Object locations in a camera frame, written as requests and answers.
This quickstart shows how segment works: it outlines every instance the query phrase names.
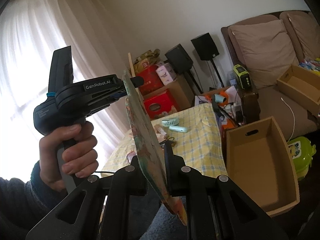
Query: red box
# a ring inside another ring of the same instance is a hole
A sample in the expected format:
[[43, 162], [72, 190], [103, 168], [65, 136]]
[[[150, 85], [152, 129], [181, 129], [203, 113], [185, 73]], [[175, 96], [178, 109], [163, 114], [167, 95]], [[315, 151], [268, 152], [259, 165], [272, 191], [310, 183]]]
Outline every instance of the red box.
[[143, 101], [151, 119], [157, 119], [180, 111], [180, 108], [169, 90]]
[[163, 87], [163, 83], [156, 72], [157, 68], [157, 65], [151, 65], [137, 74], [137, 76], [142, 77], [144, 80], [144, 84], [139, 87], [143, 96]]

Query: hand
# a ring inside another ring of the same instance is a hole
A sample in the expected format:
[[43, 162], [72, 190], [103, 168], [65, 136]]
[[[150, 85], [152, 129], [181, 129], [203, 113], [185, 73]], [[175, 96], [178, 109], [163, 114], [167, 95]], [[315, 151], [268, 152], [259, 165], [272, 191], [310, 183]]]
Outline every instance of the hand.
[[93, 149], [97, 145], [97, 139], [92, 135], [93, 125], [86, 122], [82, 127], [75, 124], [68, 127], [60, 127], [52, 133], [41, 138], [40, 150], [40, 178], [50, 188], [56, 191], [65, 189], [61, 178], [57, 160], [57, 147], [63, 141], [75, 139], [76, 145], [66, 149], [62, 158], [66, 162], [62, 166], [65, 174], [75, 174], [78, 178], [91, 175], [98, 168], [97, 152]]

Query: table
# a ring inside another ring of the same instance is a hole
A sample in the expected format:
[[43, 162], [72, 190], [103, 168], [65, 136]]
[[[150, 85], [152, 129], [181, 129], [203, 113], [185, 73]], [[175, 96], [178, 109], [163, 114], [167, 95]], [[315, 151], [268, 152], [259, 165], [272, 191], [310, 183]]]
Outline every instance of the table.
[[[220, 174], [227, 175], [221, 151], [221, 138], [215, 114], [211, 104], [202, 104], [170, 115], [178, 117], [179, 126], [188, 128], [187, 133], [170, 131], [164, 127], [168, 137], [174, 137], [177, 144], [173, 153], [184, 158], [187, 166], [197, 169], [205, 176], [216, 178]], [[153, 120], [152, 124], [161, 124], [162, 119]], [[118, 147], [103, 167], [104, 171], [117, 171], [129, 165], [126, 158], [130, 151], [135, 151], [133, 138], [128, 131]]]

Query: box handle hole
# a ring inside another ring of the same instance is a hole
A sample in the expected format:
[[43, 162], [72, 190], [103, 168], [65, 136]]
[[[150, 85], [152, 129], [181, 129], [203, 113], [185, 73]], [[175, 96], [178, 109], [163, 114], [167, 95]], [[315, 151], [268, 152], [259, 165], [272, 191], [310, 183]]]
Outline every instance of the box handle hole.
[[255, 130], [252, 130], [252, 131], [250, 131], [250, 132], [247, 132], [247, 133], [245, 134], [245, 136], [254, 135], [254, 134], [258, 133], [258, 132], [259, 132], [259, 131], [258, 131], [257, 129], [255, 129]]
[[153, 103], [149, 106], [149, 110], [152, 112], [157, 112], [160, 110], [160, 108], [161, 108], [161, 106], [158, 103]]

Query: wooden stick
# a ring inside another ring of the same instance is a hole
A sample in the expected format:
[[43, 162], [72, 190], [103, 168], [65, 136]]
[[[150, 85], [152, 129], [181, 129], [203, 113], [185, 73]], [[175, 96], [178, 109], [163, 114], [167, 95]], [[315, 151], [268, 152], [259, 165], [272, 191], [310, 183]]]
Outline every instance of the wooden stick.
[[133, 68], [133, 63], [132, 63], [132, 57], [131, 57], [131, 53], [128, 53], [128, 58], [129, 58], [129, 64], [130, 64], [130, 70], [131, 70], [131, 76], [135, 77], [136, 73], [134, 72], [134, 68]]

